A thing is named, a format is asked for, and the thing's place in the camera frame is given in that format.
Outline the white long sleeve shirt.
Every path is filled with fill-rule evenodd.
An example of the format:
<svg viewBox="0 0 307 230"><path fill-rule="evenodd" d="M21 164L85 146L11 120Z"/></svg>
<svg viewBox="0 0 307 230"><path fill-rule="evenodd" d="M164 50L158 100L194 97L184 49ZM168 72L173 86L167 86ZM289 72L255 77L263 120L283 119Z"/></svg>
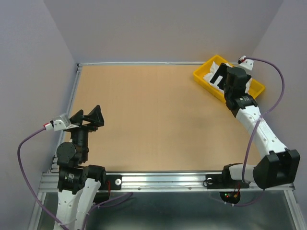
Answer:
<svg viewBox="0 0 307 230"><path fill-rule="evenodd" d="M221 93L224 93L224 90L218 86L219 83L222 82L223 77L222 76L218 76L217 79L214 82L211 82L211 80L213 79L214 75L216 74L218 68L220 66L217 65L214 61L210 67L209 73L205 74L203 79L208 82L212 87L214 87L215 89L217 89L218 91L220 91ZM248 93L250 86L252 83L252 78L249 79L249 81L246 83L246 89L245 89L245 93Z"/></svg>

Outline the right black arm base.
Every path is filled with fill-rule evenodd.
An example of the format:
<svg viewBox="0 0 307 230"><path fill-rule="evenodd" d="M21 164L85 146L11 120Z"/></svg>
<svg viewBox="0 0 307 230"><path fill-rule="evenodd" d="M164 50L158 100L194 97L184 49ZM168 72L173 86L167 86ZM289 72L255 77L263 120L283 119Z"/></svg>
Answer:
<svg viewBox="0 0 307 230"><path fill-rule="evenodd" d="M222 174L207 174L203 184L208 189L249 188L248 183L233 180L230 177L222 176Z"/></svg>

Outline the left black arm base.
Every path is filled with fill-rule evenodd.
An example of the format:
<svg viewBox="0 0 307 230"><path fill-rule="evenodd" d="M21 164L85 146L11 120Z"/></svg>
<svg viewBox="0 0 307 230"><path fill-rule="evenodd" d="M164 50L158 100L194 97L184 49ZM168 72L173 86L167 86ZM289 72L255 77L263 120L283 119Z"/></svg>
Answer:
<svg viewBox="0 0 307 230"><path fill-rule="evenodd" d="M113 191L121 190L122 187L122 175L121 174L106 174L101 182L99 191Z"/></svg>

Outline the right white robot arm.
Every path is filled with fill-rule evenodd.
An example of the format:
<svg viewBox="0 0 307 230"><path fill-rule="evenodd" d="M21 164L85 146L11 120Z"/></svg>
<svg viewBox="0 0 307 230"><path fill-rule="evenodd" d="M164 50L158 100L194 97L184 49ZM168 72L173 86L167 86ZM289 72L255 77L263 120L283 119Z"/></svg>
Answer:
<svg viewBox="0 0 307 230"><path fill-rule="evenodd" d="M246 92L251 76L244 69L221 64L224 98L227 108L250 134L248 145L254 143L260 154L257 165L235 163L224 166L222 173L212 179L210 188L234 188L238 182L244 186L255 183L261 189L291 184L295 180L300 155L288 149L264 120L256 100Z"/></svg>

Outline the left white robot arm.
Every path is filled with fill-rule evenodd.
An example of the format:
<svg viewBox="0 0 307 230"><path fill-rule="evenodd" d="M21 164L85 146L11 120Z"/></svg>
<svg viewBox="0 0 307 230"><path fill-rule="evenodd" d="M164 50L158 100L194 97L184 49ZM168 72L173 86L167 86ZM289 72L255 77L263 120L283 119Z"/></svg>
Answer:
<svg viewBox="0 0 307 230"><path fill-rule="evenodd" d="M81 230L98 189L106 185L106 170L103 166L82 164L88 160L88 136L104 126L104 118L99 105L89 114L79 110L72 117L60 115L52 121L55 131L71 134L67 142L56 150L58 179L58 208L56 230Z"/></svg>

